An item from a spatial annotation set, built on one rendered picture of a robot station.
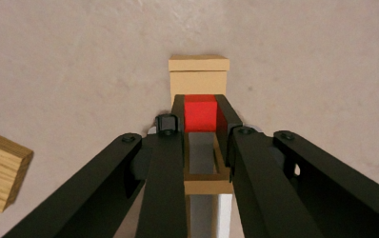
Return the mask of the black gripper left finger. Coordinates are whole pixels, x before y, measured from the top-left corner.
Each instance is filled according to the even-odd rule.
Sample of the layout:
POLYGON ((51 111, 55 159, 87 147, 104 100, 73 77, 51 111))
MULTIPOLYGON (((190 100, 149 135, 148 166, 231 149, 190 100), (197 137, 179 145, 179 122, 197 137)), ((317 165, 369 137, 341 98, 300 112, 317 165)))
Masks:
POLYGON ((188 238, 185 94, 155 126, 115 138, 1 238, 113 238, 145 183, 134 238, 188 238))

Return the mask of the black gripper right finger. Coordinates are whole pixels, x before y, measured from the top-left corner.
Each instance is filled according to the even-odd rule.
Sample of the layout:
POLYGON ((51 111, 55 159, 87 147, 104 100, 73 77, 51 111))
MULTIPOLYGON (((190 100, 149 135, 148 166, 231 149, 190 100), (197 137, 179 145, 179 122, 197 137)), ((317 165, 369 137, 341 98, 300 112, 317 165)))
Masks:
POLYGON ((224 94, 214 97, 244 238, 379 238, 377 182, 295 132, 243 124, 224 94))

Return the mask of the red cube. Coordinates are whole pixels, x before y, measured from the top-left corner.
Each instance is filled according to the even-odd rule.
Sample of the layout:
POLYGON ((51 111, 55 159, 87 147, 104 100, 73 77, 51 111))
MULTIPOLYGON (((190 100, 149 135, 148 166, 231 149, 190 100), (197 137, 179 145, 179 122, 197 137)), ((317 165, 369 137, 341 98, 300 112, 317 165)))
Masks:
POLYGON ((185 94, 185 132, 216 132, 213 94, 185 94))

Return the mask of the light wood plank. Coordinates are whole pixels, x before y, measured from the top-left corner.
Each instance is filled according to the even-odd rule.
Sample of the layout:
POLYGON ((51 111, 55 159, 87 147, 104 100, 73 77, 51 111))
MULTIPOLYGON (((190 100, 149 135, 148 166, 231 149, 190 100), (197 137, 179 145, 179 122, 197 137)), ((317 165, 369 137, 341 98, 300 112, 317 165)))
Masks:
POLYGON ((32 153, 0 135, 0 213, 13 203, 32 153))

